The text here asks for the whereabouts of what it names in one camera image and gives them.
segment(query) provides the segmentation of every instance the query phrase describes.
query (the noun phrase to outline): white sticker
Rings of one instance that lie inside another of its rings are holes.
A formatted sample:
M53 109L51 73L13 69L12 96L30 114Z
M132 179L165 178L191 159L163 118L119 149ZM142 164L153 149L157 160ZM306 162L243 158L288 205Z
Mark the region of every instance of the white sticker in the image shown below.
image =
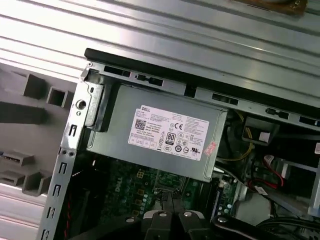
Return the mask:
M263 189L263 187L261 187L261 186L254 186L254 188L256 189L256 191L257 191L259 194L265 195L265 196L268 195L268 193Z
M315 145L314 153L315 153L315 154L320 154L320 142L318 142L318 143Z
M128 143L200 161L209 122L142 105L135 110Z
M261 132L259 136L259 141L268 143L270 138L270 132Z

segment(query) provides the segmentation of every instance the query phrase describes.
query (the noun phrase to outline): green circuit board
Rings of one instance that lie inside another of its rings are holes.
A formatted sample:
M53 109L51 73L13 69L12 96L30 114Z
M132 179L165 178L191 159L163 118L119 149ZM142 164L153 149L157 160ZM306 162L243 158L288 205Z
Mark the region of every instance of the green circuit board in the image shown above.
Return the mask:
M238 183L233 178L224 182L221 199L218 205L217 214L231 215L234 206L235 194Z
M192 209L200 187L197 180L116 159L109 172L101 224L116 216L142 217L149 210L161 210L159 193L180 194L181 205Z

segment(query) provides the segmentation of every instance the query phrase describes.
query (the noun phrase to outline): screw hole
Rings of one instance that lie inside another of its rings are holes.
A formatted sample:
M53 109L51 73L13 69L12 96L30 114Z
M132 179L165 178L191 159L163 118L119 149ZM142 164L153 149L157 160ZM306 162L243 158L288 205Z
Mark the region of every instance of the screw hole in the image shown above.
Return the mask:
M87 104L86 104L86 102L83 101L83 100L79 100L79 101L76 103L76 107L77 107L79 110L85 109L86 106L87 106Z

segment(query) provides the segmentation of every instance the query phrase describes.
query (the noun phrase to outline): corrugated metal surface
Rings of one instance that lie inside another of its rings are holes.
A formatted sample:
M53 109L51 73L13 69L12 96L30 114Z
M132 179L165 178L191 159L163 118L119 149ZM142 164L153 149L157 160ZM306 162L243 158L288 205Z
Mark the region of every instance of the corrugated metal surface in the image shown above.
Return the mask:
M227 0L0 2L0 62L69 81L86 48L320 107L319 16Z
M0 239L36 239L47 196L29 196L0 183Z

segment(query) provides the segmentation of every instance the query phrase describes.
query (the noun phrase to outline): dell logo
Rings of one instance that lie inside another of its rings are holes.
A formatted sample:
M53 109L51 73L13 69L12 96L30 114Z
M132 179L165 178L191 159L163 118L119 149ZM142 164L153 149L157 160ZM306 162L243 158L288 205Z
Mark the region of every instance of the dell logo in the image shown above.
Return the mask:
M142 107L142 111L150 112L150 109L147 107Z

